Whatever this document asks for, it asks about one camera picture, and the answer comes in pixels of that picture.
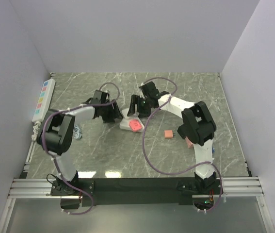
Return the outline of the salmon usb-c charger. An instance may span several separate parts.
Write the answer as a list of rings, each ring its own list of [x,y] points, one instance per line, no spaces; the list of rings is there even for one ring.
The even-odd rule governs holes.
[[[174,132],[172,130],[165,130],[164,131],[164,138],[171,139],[174,137]]]

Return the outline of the long white power strip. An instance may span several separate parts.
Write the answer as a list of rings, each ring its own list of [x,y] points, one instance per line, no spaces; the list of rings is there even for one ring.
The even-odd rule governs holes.
[[[43,122],[45,115],[49,109],[54,87],[54,79],[49,79],[43,83],[38,103],[36,105],[36,109],[32,118],[32,122],[34,123],[32,141],[36,140],[40,125]]]

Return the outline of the round blue power hub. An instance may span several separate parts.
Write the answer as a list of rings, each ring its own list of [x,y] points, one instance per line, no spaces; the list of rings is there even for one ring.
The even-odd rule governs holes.
[[[74,134],[73,134],[74,138],[76,140],[80,140],[82,138],[82,132],[81,132],[81,128],[78,125],[74,126]]]

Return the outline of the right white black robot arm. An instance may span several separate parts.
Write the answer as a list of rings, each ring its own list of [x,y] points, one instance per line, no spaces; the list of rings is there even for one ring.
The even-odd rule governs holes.
[[[201,194],[207,193],[212,188],[211,178],[215,179],[219,175],[219,171],[213,164],[212,144],[216,124],[210,114],[207,105],[200,102],[189,102],[170,94],[161,97],[156,96],[154,99],[141,98],[137,95],[131,97],[131,106],[128,115],[134,113],[136,104],[141,104],[146,109],[147,121],[142,134],[142,150],[147,163],[153,170],[164,175],[178,175],[195,168],[195,176],[199,177],[195,181],[195,189]],[[168,173],[155,168],[148,159],[145,150],[145,134],[151,118],[159,111],[164,110],[170,112],[183,120],[183,124],[179,126],[178,133],[183,139],[189,139],[194,146],[194,154],[196,164],[184,171]]]

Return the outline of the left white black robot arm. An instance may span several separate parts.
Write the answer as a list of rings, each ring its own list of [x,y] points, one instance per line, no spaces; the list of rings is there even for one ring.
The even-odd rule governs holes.
[[[78,172],[68,150],[72,144],[74,126],[81,121],[101,117],[104,123],[113,123],[123,116],[116,100],[98,103],[90,98],[88,102],[66,110],[49,109],[37,135],[37,143],[52,158],[58,179],[62,180],[62,190],[74,195],[79,189]]]

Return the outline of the pink square plug adapter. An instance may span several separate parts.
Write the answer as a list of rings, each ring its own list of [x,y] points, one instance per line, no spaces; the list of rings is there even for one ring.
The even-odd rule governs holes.
[[[133,132],[142,132],[144,130],[144,125],[138,119],[130,120],[129,127]]]

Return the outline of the black cube socket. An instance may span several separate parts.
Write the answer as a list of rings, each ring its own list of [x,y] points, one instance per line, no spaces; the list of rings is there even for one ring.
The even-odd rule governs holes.
[[[180,137],[182,139],[185,139],[187,137],[187,131],[188,130],[187,130],[187,127],[185,125],[179,126],[178,130],[177,130],[178,134],[180,135]]]

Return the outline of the pink cube socket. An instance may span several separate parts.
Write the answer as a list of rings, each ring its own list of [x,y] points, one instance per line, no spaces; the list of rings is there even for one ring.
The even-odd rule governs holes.
[[[188,148],[192,148],[193,147],[193,143],[186,137],[185,138],[186,144],[188,146]]]

